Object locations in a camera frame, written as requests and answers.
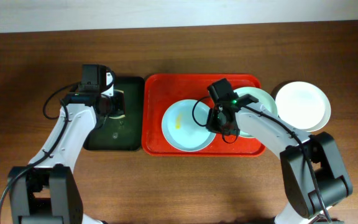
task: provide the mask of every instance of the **red tray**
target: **red tray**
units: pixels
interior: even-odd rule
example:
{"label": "red tray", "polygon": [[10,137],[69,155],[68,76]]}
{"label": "red tray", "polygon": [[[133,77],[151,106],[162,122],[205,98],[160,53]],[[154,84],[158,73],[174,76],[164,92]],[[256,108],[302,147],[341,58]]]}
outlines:
{"label": "red tray", "polygon": [[[255,157],[265,151],[256,139],[238,138],[233,144],[225,143],[217,134],[212,143],[197,152],[175,149],[164,138],[161,122],[165,111],[175,102],[185,99],[198,100],[208,96],[207,87],[227,78],[233,89],[243,86],[260,88],[258,79],[249,74],[155,74],[146,80],[144,94],[142,147],[153,156],[241,156]],[[209,107],[211,99],[204,100]]]}

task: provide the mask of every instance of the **dark green tray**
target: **dark green tray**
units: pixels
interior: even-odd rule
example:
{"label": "dark green tray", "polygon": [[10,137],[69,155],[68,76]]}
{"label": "dark green tray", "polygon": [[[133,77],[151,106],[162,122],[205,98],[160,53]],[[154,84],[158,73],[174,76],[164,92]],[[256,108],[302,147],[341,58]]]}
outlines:
{"label": "dark green tray", "polygon": [[142,140],[144,100],[142,77],[117,77],[115,90],[124,91],[125,118],[107,118],[102,128],[93,130],[84,143],[90,151],[136,151]]}

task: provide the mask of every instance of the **black motor joint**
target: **black motor joint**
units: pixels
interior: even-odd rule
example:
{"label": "black motor joint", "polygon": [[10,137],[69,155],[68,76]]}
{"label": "black motor joint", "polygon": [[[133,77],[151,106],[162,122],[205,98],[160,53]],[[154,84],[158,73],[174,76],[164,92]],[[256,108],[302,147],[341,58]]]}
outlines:
{"label": "black motor joint", "polygon": [[[112,76],[112,82],[106,83],[106,75]],[[69,103],[83,103],[93,106],[98,118],[122,116],[125,114],[124,93],[113,91],[113,96],[102,92],[110,89],[116,80],[116,74],[104,65],[83,65],[81,83],[78,92],[70,92],[64,99]]]}
{"label": "black motor joint", "polygon": [[239,97],[225,78],[207,87],[214,106],[209,110],[206,128],[213,133],[238,136],[240,129],[236,121],[236,112],[241,105],[258,102],[251,95]]}

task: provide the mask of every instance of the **wood grain surface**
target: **wood grain surface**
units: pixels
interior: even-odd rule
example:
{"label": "wood grain surface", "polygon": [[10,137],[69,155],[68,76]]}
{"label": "wood grain surface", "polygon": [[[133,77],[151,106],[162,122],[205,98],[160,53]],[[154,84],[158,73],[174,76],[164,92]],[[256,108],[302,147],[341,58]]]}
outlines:
{"label": "wood grain surface", "polygon": [[[358,223],[358,21],[0,34],[0,196],[55,125],[45,99],[81,78],[81,64],[118,75],[251,73],[271,92],[284,81],[320,87],[354,193],[330,210]],[[58,103],[48,112],[58,113]],[[74,172],[85,213],[109,223],[217,223],[273,217],[285,206],[280,161],[152,157],[82,150]],[[9,199],[3,223],[11,222]]]}

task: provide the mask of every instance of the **white plate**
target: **white plate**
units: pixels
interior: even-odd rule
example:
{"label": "white plate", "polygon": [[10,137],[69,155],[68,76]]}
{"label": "white plate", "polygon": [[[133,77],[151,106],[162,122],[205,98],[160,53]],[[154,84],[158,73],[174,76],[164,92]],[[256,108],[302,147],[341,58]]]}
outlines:
{"label": "white plate", "polygon": [[[208,146],[215,133],[198,126],[191,115],[196,100],[181,100],[172,104],[162,118],[162,133],[171,146],[185,152],[195,152]],[[200,124],[206,124],[209,106],[199,102],[195,109],[195,118]]]}
{"label": "white plate", "polygon": [[281,119],[304,131],[321,129],[331,116],[327,96],[307,82],[291,82],[283,86],[276,95],[276,104]]}
{"label": "white plate", "polygon": [[[259,102],[261,102],[267,110],[269,110],[272,114],[278,115],[277,106],[274,102],[274,99],[270,94],[266,91],[261,90],[260,88],[255,87],[242,87],[234,90],[239,96],[244,96],[245,94],[251,94],[252,96],[256,97]],[[240,137],[243,138],[254,138],[250,134],[240,131]]]}

